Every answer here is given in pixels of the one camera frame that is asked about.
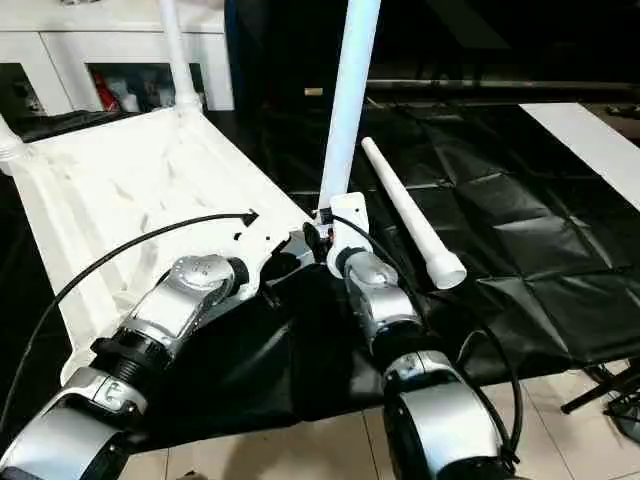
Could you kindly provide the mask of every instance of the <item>white pole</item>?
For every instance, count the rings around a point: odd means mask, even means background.
[[[365,138],[362,148],[427,263],[427,273],[435,286],[446,290],[458,285],[467,276],[460,259],[447,250],[374,141]]]
[[[198,108],[202,110],[202,103],[195,88],[193,88],[191,70],[189,70],[189,64],[184,56],[184,44],[175,0],[158,0],[158,5],[167,46],[169,47],[171,75],[176,89],[176,107],[178,109]]]
[[[0,170],[5,175],[11,175],[8,162],[19,159],[25,151],[25,145],[20,137],[11,131],[7,122],[0,115]]]
[[[380,0],[349,0],[318,208],[347,193]]]

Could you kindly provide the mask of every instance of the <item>white bracket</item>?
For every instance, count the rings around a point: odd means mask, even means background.
[[[367,216],[367,205],[364,195],[360,192],[336,195],[330,202],[331,213],[349,220],[365,232],[369,233],[369,217]],[[338,255],[346,248],[362,248],[367,252],[372,252],[373,248],[369,241],[360,233],[356,232],[349,225],[340,221],[333,222],[333,241],[331,249],[327,254],[327,267],[334,277],[342,278],[342,273],[338,269],[336,262]]]

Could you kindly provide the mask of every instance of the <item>white tabletop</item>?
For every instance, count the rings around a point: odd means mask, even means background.
[[[578,103],[520,105],[640,210],[640,149]]]
[[[177,0],[183,32],[224,33],[224,0]],[[160,32],[156,0],[0,0],[2,31]]]

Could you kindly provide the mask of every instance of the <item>metal rod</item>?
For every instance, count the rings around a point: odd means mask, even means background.
[[[592,388],[591,390],[583,393],[577,398],[574,398],[568,403],[565,403],[560,407],[563,413],[571,413],[574,410],[586,405],[587,403],[599,398],[611,390],[621,389],[625,384],[640,378],[640,372],[635,368],[628,368],[625,371],[614,375],[613,377],[605,380],[597,387]]]
[[[625,82],[577,82],[577,81],[530,81],[530,80],[411,80],[400,78],[373,78],[367,87],[379,90],[394,88],[442,88],[442,89],[530,89],[530,90],[603,90],[628,91],[636,88]]]

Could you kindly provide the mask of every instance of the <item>white chair leg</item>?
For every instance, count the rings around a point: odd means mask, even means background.
[[[158,0],[158,6],[169,48],[171,75],[176,89],[176,107],[178,110],[193,108],[202,110],[202,103],[193,87],[191,70],[189,70],[189,64],[184,55],[184,43],[182,42],[175,0]]]
[[[318,209],[347,193],[380,0],[349,0]]]
[[[11,176],[9,162],[21,158],[26,151],[20,137],[11,131],[7,122],[0,115],[0,171]]]

